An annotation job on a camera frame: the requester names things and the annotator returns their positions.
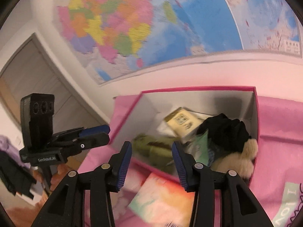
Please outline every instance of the yellow card with qr code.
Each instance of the yellow card with qr code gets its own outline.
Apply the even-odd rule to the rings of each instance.
[[[164,120],[180,138],[192,134],[202,123],[201,120],[182,107],[167,115]]]

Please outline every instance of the pink box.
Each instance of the pink box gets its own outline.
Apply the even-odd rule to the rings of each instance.
[[[242,120],[252,138],[259,138],[258,97],[252,86],[201,86],[143,91],[137,96],[119,120],[117,128],[111,134],[110,145],[120,150],[124,141],[131,141],[139,133],[157,135],[156,128],[173,107],[185,107],[191,111],[209,115],[224,113],[231,119]],[[158,174],[178,181],[178,178],[166,174],[144,162],[133,153],[132,160]]]

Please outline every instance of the purple cloth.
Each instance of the purple cloth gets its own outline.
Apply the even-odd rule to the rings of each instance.
[[[19,166],[31,168],[30,163],[23,163],[20,159],[19,150],[16,149],[10,142],[10,140],[4,136],[0,135],[0,150],[6,152]]]

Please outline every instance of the green label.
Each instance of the green label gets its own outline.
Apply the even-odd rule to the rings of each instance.
[[[300,185],[297,183],[285,183],[282,204],[277,215],[273,218],[274,227],[284,227],[293,214],[300,198]]]

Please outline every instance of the colorful package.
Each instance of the colorful package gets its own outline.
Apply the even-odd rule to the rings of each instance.
[[[188,227],[194,193],[151,173],[129,208],[153,227]]]

